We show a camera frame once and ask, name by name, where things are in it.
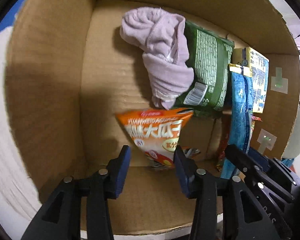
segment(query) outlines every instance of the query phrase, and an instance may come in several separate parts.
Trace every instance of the green snack bag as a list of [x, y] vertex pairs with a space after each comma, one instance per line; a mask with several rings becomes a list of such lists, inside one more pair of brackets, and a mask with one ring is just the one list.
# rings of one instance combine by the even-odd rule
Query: green snack bag
[[228, 64], [234, 42], [223, 39], [186, 21], [188, 67], [194, 69], [194, 82], [179, 96], [174, 107], [191, 107], [196, 116], [219, 117], [223, 109], [228, 83]]

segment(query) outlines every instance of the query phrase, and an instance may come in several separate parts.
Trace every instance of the silver bolt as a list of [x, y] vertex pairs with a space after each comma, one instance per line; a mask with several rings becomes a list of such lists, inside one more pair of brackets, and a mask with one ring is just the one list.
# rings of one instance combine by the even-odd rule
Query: silver bolt
[[263, 189], [265, 186], [263, 186], [262, 183], [258, 182], [258, 187], [261, 188], [261, 189]]
[[204, 175], [204, 174], [206, 174], [206, 170], [205, 170], [205, 169], [199, 168], [199, 169], [197, 169], [197, 173], [198, 173], [199, 175]]
[[241, 181], [241, 179], [240, 179], [239, 176], [233, 176], [233, 177], [232, 177], [232, 180], [233, 180], [234, 182], [240, 182], [240, 181]]
[[108, 174], [108, 170], [107, 169], [101, 169], [101, 170], [99, 170], [99, 174], [100, 175], [106, 175], [106, 174]]
[[65, 178], [63, 179], [63, 182], [64, 182], [64, 183], [69, 183], [69, 182], [72, 181], [72, 179], [73, 179], [72, 176], [68, 176], [68, 177], [65, 177]]

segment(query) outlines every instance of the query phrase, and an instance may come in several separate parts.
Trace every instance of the barcode label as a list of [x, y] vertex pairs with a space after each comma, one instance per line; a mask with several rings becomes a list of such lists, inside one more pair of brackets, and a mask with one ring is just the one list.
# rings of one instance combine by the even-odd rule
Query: barcode label
[[196, 82], [194, 84], [194, 88], [192, 88], [186, 95], [186, 98], [183, 101], [183, 103], [185, 105], [198, 106], [202, 102], [204, 95], [207, 92], [207, 88], [208, 86], [206, 84]]

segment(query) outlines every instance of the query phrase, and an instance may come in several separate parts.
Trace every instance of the cardboard box wall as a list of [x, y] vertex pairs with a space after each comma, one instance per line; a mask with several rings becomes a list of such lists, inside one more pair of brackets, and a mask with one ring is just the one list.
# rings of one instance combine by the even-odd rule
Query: cardboard box wall
[[[263, 122], [256, 123], [251, 140], [258, 149], [261, 128], [277, 136], [265, 151], [269, 157], [280, 158], [287, 145], [300, 94], [298, 50], [268, 0], [27, 0], [10, 41], [5, 80], [16, 145], [42, 202], [63, 177], [89, 176], [117, 157], [123, 144], [131, 145], [124, 191], [109, 200], [115, 234], [173, 230], [189, 226], [194, 215], [195, 200], [182, 195], [174, 171], [152, 171], [114, 118], [151, 106], [142, 51], [119, 35], [122, 15], [141, 6], [180, 13], [228, 35], [238, 48], [253, 47], [269, 58], [269, 76], [282, 68], [288, 94], [268, 90]], [[212, 158], [220, 127], [220, 120], [193, 118], [179, 142], [199, 148], [201, 159]], [[198, 163], [218, 175], [214, 165]]]

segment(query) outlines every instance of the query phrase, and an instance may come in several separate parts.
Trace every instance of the red logo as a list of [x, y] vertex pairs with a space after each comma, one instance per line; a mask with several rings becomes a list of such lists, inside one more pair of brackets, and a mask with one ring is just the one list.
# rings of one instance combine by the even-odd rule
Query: red logo
[[150, 111], [142, 112], [141, 113], [142, 117], [146, 117], [146, 116], [159, 116], [159, 115], [162, 115], [162, 113], [161, 112], [150, 112]]

